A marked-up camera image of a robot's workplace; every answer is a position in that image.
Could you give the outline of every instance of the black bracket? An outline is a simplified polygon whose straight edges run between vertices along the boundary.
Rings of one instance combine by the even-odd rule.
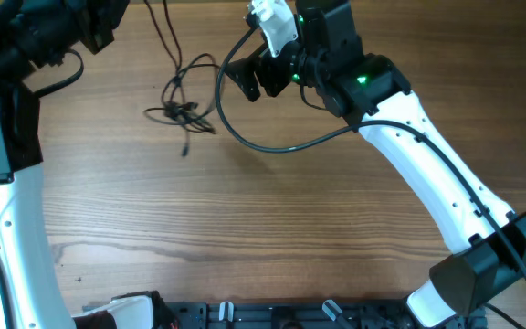
[[[0,90],[0,184],[42,162],[37,138],[39,99],[23,84]]]
[[[502,228],[526,267],[526,212]],[[457,314],[469,315],[522,277],[496,233],[429,270],[437,292]]]

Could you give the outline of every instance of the black mounting base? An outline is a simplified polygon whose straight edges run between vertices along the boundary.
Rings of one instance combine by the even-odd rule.
[[[219,321],[219,304],[167,302],[178,328],[184,329],[342,329],[323,310],[321,303],[236,304],[233,321]],[[339,303],[342,317],[355,329],[421,329],[404,300]],[[439,325],[445,329],[485,329],[483,309],[470,317],[456,317]]]

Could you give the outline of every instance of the wood grain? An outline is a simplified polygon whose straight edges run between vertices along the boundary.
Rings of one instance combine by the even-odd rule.
[[[472,170],[526,210],[526,2],[352,8],[365,50],[392,59]],[[205,51],[221,61],[246,30],[244,4],[173,4],[171,12],[185,62]],[[169,301],[398,298],[447,256],[414,193],[353,133],[295,154],[262,154],[213,114],[218,134],[193,135],[182,158],[182,130],[142,116],[173,72],[147,9],[130,5],[115,39],[94,57],[75,46],[85,74],[41,106],[47,232],[73,313],[155,289]],[[67,58],[27,83],[42,87],[76,67]],[[208,102],[209,69],[184,82],[190,100]],[[228,84],[224,106],[239,132],[265,145],[343,126],[306,108],[295,87],[251,104]],[[526,325],[523,282],[494,302]],[[492,317],[491,327],[508,326]]]

